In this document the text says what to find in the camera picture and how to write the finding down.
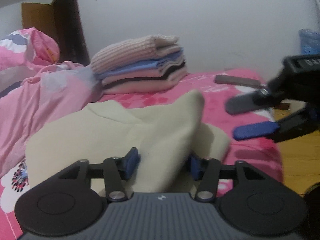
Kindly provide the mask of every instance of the logo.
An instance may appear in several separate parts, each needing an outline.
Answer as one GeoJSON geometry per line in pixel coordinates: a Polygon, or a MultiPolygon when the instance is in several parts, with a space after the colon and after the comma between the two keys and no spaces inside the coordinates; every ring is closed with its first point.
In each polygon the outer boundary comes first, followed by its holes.
{"type": "Polygon", "coordinates": [[[164,195],[158,196],[158,199],[159,199],[159,200],[165,200],[166,198],[167,198],[167,197],[164,196],[164,195]]]}

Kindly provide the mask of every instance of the smartphone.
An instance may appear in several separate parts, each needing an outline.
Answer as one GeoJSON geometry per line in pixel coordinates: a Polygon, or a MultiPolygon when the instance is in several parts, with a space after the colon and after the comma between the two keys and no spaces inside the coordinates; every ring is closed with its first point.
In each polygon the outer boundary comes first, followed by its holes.
{"type": "Polygon", "coordinates": [[[244,86],[251,88],[261,88],[261,82],[256,79],[251,78],[240,78],[226,75],[216,75],[214,82],[217,84],[228,84],[228,85],[236,85],[236,86],[244,86]]]}

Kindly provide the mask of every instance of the blue gripper pad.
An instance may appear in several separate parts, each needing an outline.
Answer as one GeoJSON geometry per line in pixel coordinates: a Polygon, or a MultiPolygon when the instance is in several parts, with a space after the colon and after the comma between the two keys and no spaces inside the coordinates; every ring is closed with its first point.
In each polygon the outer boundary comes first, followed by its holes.
{"type": "Polygon", "coordinates": [[[200,175],[201,175],[200,168],[201,168],[200,159],[191,155],[190,156],[190,173],[191,173],[192,178],[195,181],[200,180],[200,175]]]}
{"type": "Polygon", "coordinates": [[[132,174],[134,173],[134,170],[138,166],[140,162],[140,155],[138,153],[138,149],[133,147],[131,150],[127,153],[127,155],[123,158],[123,165],[125,170],[125,180],[128,180],[131,178],[132,174]]]}
{"type": "Polygon", "coordinates": [[[251,138],[264,137],[275,133],[280,126],[276,122],[266,121],[236,127],[233,130],[233,138],[237,141],[251,138]]]}

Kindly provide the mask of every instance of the blue plastic bag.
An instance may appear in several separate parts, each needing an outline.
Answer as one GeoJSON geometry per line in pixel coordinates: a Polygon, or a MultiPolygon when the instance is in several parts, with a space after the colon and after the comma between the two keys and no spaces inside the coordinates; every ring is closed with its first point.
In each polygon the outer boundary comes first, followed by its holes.
{"type": "Polygon", "coordinates": [[[320,33],[310,29],[299,31],[301,53],[305,55],[320,54],[320,33]]]}

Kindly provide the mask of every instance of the pink bedsheet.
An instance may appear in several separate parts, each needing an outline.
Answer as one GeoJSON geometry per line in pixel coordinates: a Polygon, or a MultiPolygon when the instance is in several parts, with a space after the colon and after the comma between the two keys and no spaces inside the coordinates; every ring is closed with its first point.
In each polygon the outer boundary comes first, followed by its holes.
{"type": "MultiPolygon", "coordinates": [[[[231,116],[224,110],[225,101],[237,94],[253,91],[251,88],[214,83],[217,74],[259,79],[257,73],[248,69],[234,69],[225,72],[208,72],[189,74],[174,88],[150,94],[118,94],[104,95],[100,102],[115,100],[126,108],[139,108],[151,105],[173,103],[181,95],[192,89],[201,91],[205,98],[202,122],[212,124],[224,130],[232,138],[236,126],[272,120],[272,115],[266,110],[231,116]]],[[[237,142],[232,139],[230,149],[223,161],[224,164],[234,164],[236,160],[245,160],[278,181],[282,181],[282,162],[276,144],[266,138],[257,138],[237,142]]],[[[224,194],[232,188],[232,181],[220,180],[219,194],[224,194]]]]}

